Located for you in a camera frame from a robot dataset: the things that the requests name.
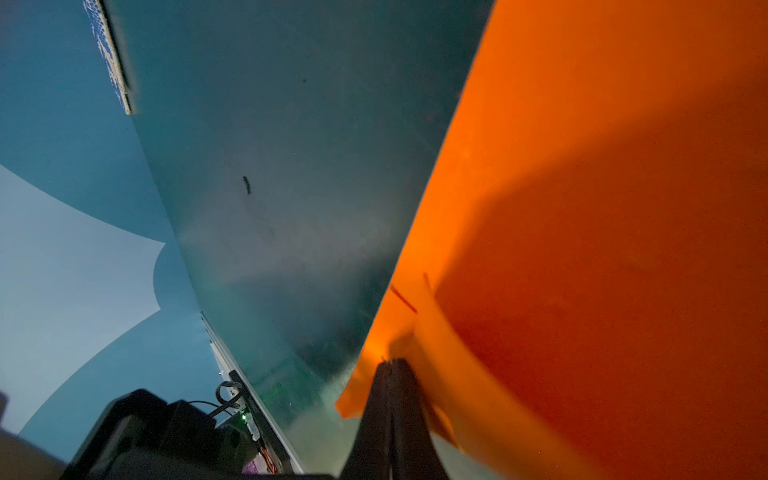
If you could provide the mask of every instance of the black cable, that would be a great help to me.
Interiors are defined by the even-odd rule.
[[[210,405],[210,406],[212,406],[212,407],[216,407],[217,409],[218,409],[219,407],[221,407],[221,405],[216,405],[216,404],[215,404],[215,403],[213,403],[213,402],[206,402],[205,400],[192,400],[191,402],[187,402],[187,403],[204,403],[204,404],[206,404],[206,405]],[[232,416],[232,415],[233,415],[233,413],[232,413],[232,412],[230,412],[229,410],[224,410],[224,411],[225,411],[226,413],[228,413],[228,414],[229,414],[229,416]]]
[[[232,399],[227,400],[226,402],[223,402],[223,398],[221,398],[221,388],[222,387],[230,387],[237,389],[237,393],[235,394]],[[220,407],[213,410],[211,413],[209,413],[209,416],[215,417],[216,415],[219,415],[222,412],[226,412],[228,408],[231,406],[234,406],[237,404],[237,400],[240,400],[240,397],[243,396],[243,384],[240,382],[222,382],[218,387],[216,387],[216,400],[222,401],[222,404]]]

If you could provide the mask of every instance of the wire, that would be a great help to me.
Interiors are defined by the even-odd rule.
[[[226,402],[221,397],[221,388],[222,387],[230,387],[237,389],[237,393],[234,397],[227,400]],[[232,406],[235,406],[237,404],[237,400],[240,400],[240,397],[243,396],[243,384],[240,382],[222,382],[219,384],[218,387],[216,387],[216,400],[219,400],[221,402],[221,406],[217,407],[215,410],[213,410],[211,413],[208,414],[208,416],[215,417],[216,415],[219,415],[222,412],[226,412],[226,410]]]
[[[277,470],[275,469],[275,464],[272,461],[272,457],[270,457],[270,454],[266,452],[266,449],[264,447],[261,447],[261,456],[264,457],[264,461],[266,462],[266,467],[270,470],[270,472],[277,473]]]
[[[206,402],[205,400],[192,400],[191,402],[187,402],[187,403],[204,403],[204,404],[206,404],[206,405],[210,405],[210,406],[212,406],[212,407],[216,407],[217,409],[218,409],[219,407],[221,407],[221,405],[216,405],[216,404],[215,404],[215,403],[213,403],[213,402]],[[232,416],[232,415],[233,415],[233,413],[232,413],[232,412],[230,412],[229,410],[224,410],[224,412],[225,412],[225,413],[227,413],[227,414],[229,414],[229,416]]]

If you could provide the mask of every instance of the teal panel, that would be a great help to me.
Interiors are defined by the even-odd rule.
[[[106,8],[134,123],[201,306],[300,461],[338,472],[355,424],[333,402],[491,2]]]

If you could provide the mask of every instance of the red line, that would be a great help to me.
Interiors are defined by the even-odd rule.
[[[419,311],[418,311],[418,310],[417,310],[417,309],[416,309],[416,308],[415,308],[413,305],[411,305],[411,303],[410,303],[408,300],[406,300],[406,298],[405,298],[405,297],[404,297],[404,296],[403,296],[403,295],[402,295],[400,292],[398,292],[398,291],[397,291],[397,289],[395,288],[395,286],[394,286],[394,285],[390,285],[390,286],[389,286],[389,289],[392,291],[392,293],[394,293],[395,295],[397,295],[397,298],[399,298],[400,300],[402,300],[402,302],[403,302],[405,305],[407,305],[407,306],[408,306],[408,308],[410,308],[411,310],[413,310],[413,312],[414,312],[414,313],[419,313]]]

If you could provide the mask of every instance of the white edge strip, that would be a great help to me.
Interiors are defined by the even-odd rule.
[[[125,76],[123,76],[123,68],[122,63],[120,62],[120,54],[118,54],[118,47],[114,44],[112,31],[109,28],[109,23],[107,23],[107,16],[104,14],[104,5],[102,5],[101,0],[98,0],[98,6],[99,17],[101,18],[101,22],[104,24],[104,37],[107,39],[107,45],[109,45],[109,49],[114,56],[114,62],[111,62],[112,71],[118,80],[118,88],[120,88],[120,95],[123,98],[123,107],[125,109],[125,113],[130,115],[131,105],[128,103],[128,86],[125,84]]]
[[[227,346],[224,345],[224,342],[218,336],[214,328],[210,326],[203,312],[200,312],[200,318],[203,320],[203,325],[205,325],[205,330],[208,334],[208,338],[210,338],[211,348],[214,349],[214,356],[216,356],[217,363],[221,361],[223,363],[223,367],[225,367],[222,375],[226,375],[227,373],[234,370],[235,372],[237,372],[237,375],[239,375],[240,378],[243,379],[243,382],[245,383],[246,388],[248,388],[248,391],[253,397],[253,400],[256,401],[256,404],[259,406],[259,408],[261,409],[261,412],[266,417],[266,420],[269,422],[270,427],[272,427],[272,430],[275,432],[275,435],[277,435],[277,438],[283,443],[283,447],[285,447],[286,452],[288,452],[288,456],[290,457],[290,462],[291,462],[291,468],[295,473],[304,473],[304,469],[301,467],[301,464],[299,463],[299,460],[298,460],[299,456],[296,454],[296,451],[293,449],[290,442],[288,442],[288,439],[283,433],[283,430],[279,426],[277,426],[275,419],[272,418],[270,412],[266,409],[266,406],[261,401],[261,398],[256,393],[256,390],[253,389],[253,386],[248,381],[248,378],[243,373],[243,370],[240,369],[240,366],[237,365],[237,363],[234,361],[234,358],[232,357],[232,352],[230,352]]]

